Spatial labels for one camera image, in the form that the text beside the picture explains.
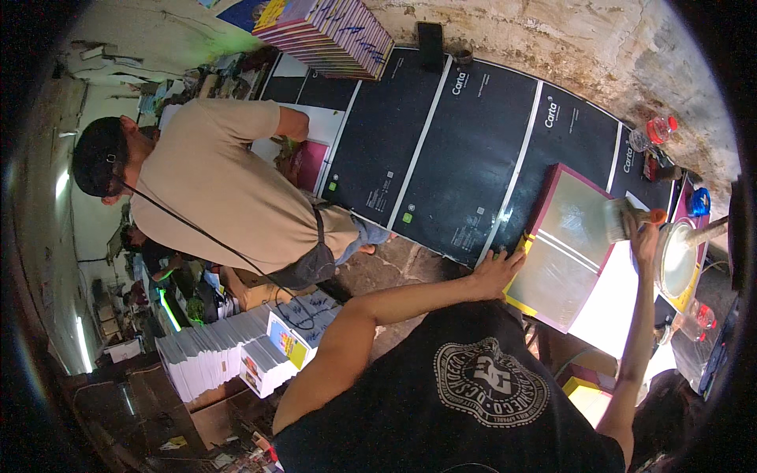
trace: jeans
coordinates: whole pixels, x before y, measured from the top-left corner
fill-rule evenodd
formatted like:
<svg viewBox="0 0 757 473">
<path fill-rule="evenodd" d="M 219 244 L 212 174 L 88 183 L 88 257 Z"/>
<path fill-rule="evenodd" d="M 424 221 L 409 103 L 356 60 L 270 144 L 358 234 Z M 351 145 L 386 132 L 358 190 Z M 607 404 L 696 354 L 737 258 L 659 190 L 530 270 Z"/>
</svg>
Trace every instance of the jeans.
<svg viewBox="0 0 757 473">
<path fill-rule="evenodd" d="M 367 222 L 363 219 L 350 215 L 352 223 L 357 227 L 357 240 L 353 241 L 344 250 L 344 253 L 336 260 L 336 265 L 344 263 L 354 255 L 361 246 L 365 244 L 379 244 L 384 243 L 389 239 L 390 232 L 384 230 L 380 226 L 373 225 L 371 222 Z"/>
</svg>

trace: black cap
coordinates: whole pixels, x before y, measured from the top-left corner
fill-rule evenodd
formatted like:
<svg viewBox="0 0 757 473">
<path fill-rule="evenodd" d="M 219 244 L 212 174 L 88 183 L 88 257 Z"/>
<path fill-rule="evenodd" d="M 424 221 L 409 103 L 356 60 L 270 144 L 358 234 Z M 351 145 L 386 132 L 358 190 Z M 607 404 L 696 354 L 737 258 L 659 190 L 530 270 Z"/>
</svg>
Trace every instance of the black cap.
<svg viewBox="0 0 757 473">
<path fill-rule="evenodd" d="M 121 120 L 118 117 L 98 118 L 86 127 L 73 149 L 73 180 L 86 194 L 95 197 L 116 195 L 119 189 L 108 192 L 114 177 L 113 163 L 125 165 L 128 158 Z"/>
</svg>

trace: hand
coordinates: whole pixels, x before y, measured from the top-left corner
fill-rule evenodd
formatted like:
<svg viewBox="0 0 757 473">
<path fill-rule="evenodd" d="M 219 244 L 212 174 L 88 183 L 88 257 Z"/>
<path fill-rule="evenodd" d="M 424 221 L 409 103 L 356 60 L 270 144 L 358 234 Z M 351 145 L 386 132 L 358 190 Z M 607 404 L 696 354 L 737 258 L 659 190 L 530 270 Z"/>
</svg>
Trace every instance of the hand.
<svg viewBox="0 0 757 473">
<path fill-rule="evenodd" d="M 494 258 L 492 250 L 487 251 L 486 257 L 468 276 L 474 291 L 475 300 L 502 299 L 502 291 L 512 281 L 512 278 L 525 264 L 525 250 L 518 249 L 511 257 L 507 251 L 502 251 L 498 258 Z"/>
<path fill-rule="evenodd" d="M 629 228 L 631 249 L 636 257 L 639 269 L 648 270 L 654 268 L 657 240 L 659 239 L 659 227 L 654 223 L 645 223 L 639 232 L 636 220 L 629 214 L 624 214 L 625 225 Z"/>
<path fill-rule="evenodd" d="M 291 108 L 279 107 L 279 110 L 281 117 L 276 134 L 287 136 L 299 143 L 305 141 L 310 133 L 310 118 Z"/>
</svg>

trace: black t-shirt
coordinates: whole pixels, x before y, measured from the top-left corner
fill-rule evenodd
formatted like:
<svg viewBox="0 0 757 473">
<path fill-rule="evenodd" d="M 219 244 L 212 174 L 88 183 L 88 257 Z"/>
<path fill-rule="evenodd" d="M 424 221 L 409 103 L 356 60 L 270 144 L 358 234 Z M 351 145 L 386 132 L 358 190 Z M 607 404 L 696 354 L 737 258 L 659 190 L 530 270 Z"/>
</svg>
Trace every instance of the black t-shirt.
<svg viewBox="0 0 757 473">
<path fill-rule="evenodd" d="M 300 471 L 625 471 L 499 303 L 438 310 L 274 439 Z"/>
<path fill-rule="evenodd" d="M 192 255 L 181 253 L 180 251 L 172 250 L 168 247 L 164 247 L 162 244 L 151 240 L 150 238 L 145 240 L 145 243 L 140 248 L 142 253 L 142 261 L 145 262 L 147 270 L 150 272 L 150 276 L 159 272 L 163 267 L 160 265 L 160 260 L 173 258 L 175 254 L 181 254 L 184 261 L 193 261 L 195 257 Z"/>
</svg>

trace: glue brush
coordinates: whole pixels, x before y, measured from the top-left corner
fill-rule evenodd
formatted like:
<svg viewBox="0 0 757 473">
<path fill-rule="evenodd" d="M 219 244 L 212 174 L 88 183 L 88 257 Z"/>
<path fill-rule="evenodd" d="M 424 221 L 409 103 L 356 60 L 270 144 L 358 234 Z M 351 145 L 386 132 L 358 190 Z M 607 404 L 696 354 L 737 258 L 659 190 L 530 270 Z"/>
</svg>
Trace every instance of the glue brush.
<svg viewBox="0 0 757 473">
<path fill-rule="evenodd" d="M 604 204 L 605 230 L 609 242 L 628 240 L 631 238 L 631 229 L 625 220 L 625 215 L 631 215 L 639 228 L 644 223 L 665 223 L 668 213 L 663 209 L 651 209 L 649 212 L 637 209 L 627 198 L 613 199 Z"/>
</svg>

